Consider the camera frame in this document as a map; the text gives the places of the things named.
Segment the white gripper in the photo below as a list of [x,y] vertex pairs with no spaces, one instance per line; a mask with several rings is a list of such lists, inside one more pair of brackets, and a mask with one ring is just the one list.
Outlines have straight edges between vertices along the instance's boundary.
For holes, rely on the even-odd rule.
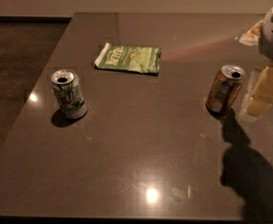
[[[245,46],[259,44],[260,53],[273,60],[273,7],[262,21],[257,22],[239,38],[239,43]],[[273,63],[269,63],[260,72],[244,112],[253,117],[262,117],[271,106],[273,106]]]

